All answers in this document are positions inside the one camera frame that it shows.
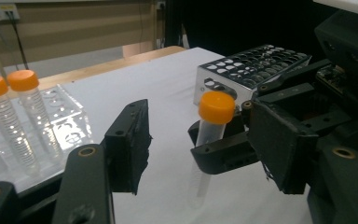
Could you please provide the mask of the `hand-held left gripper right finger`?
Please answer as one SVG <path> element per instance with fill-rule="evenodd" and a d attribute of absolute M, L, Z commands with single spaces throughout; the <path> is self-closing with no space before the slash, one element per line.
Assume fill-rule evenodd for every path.
<path fill-rule="evenodd" d="M 278 105 L 253 102 L 248 141 L 278 189 L 302 194 L 318 134 Z"/>

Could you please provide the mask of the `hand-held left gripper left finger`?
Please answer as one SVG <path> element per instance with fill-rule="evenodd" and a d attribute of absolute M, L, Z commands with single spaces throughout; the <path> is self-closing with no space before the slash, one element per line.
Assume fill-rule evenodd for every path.
<path fill-rule="evenodd" d="M 105 133 L 103 141 L 111 190 L 136 195 L 148 165 L 152 141 L 148 100 L 126 105 Z"/>

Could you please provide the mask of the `perforated metal tube rack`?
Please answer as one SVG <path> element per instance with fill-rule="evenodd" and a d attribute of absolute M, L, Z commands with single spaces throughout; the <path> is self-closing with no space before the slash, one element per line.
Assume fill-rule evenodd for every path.
<path fill-rule="evenodd" d="M 197 105 L 205 92 L 221 91 L 240 105 L 250 100 L 260 85 L 307 66 L 310 59 L 306 53 L 262 45 L 202 64 L 197 70 L 193 102 Z"/>

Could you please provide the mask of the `clear acrylic tube rack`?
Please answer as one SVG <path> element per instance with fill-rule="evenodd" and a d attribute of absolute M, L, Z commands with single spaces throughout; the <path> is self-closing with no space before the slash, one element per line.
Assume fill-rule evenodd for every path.
<path fill-rule="evenodd" d="M 7 172 L 0 174 L 0 180 L 13 183 L 17 192 L 22 192 L 60 174 L 64 169 L 69 153 L 74 148 L 93 142 L 89 120 L 83 110 L 83 106 L 63 86 L 57 85 L 53 88 L 42 90 L 40 93 L 52 130 L 62 149 L 63 159 L 60 163 L 53 163 L 49 159 L 48 153 L 44 151 L 34 134 L 34 127 L 21 105 L 21 100 L 19 98 L 12 99 L 13 107 L 17 112 L 23 130 L 27 134 L 40 167 L 39 175 L 36 177 L 24 173 L 21 165 L 7 145 L 5 138 L 0 133 L 0 158 L 7 165 Z"/>

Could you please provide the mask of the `black curtain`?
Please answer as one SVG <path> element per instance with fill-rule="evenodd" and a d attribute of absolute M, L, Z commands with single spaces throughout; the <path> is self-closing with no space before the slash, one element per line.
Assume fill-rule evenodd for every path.
<path fill-rule="evenodd" d="M 321 58 L 314 29 L 337 10 L 313 0 L 166 0 L 169 28 L 221 55 L 271 44 Z"/>

